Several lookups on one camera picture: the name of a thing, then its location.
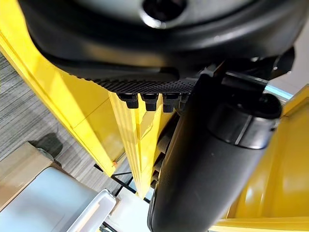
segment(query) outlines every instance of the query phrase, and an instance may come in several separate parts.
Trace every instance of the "black cylindrical handle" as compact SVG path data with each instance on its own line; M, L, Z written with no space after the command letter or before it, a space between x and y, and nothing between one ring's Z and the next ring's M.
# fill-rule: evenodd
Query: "black cylindrical handle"
M225 101L209 80L197 85L163 161L148 214L152 232L207 231L240 194L281 114L273 97L246 105Z

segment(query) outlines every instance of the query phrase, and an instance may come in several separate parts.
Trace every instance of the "cardboard box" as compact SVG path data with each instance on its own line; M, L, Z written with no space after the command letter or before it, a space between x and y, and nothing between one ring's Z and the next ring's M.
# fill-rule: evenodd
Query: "cardboard box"
M0 211L53 161L26 142L0 162Z

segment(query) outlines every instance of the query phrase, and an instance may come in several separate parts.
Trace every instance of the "black metal bar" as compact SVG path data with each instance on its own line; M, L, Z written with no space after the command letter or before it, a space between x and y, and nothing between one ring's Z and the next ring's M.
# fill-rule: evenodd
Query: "black metal bar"
M126 175L126 174L132 174L132 172L127 172L127 173L116 173L116 174L113 174L113 176Z
M101 172L103 172L103 170L100 168L100 166L98 166L97 164L93 165L96 169L100 170Z
M114 181L116 181L118 184L120 184L121 186L125 187L126 189L128 189L129 191L133 192L134 194L136 193L136 191L131 188L128 184L126 184L125 182L119 180L117 177L115 177L114 175L111 176L111 179L113 179Z
M112 231L112 232L118 232L118 231L115 230L112 226L110 226L107 222L104 221L102 224L103 224L103 226L105 226L106 228L108 228L110 231Z
M129 181L127 182L127 185L129 185L129 184L131 183L132 180L133 180L133 177L131 177L131 178L129 179ZM123 186L121 186L121 187L117 190L117 192L115 193L115 197L118 196L118 194L120 193L120 191L122 190L122 188L123 188Z
M147 198L144 198L144 201L146 201L148 204L150 203L150 200L148 200Z

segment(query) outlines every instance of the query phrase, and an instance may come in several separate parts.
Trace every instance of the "carpeted floor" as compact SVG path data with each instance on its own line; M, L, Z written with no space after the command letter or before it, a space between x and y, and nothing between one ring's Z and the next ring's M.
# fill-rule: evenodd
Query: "carpeted floor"
M51 133L62 143L56 160L65 171L96 191L105 188L111 192L118 190L120 185L93 167L95 162L91 156L56 120L0 53L0 160L24 141L39 140ZM129 171L125 159L116 173ZM126 182L131 176L119 178Z

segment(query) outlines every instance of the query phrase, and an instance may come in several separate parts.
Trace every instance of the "yellow metal frame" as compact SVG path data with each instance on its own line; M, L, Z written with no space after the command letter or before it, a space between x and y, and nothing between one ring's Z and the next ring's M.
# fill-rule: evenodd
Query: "yellow metal frame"
M110 100L132 170L138 195L142 198L149 190L158 136L172 114L162 112L162 96L157 110L147 112L145 102L139 96L139 108L128 109L126 103L110 93Z
M283 108L266 154L212 231L309 231L309 85Z
M113 161L124 147L108 92L48 62L33 45L16 0L0 2L0 51L104 172L112 175Z

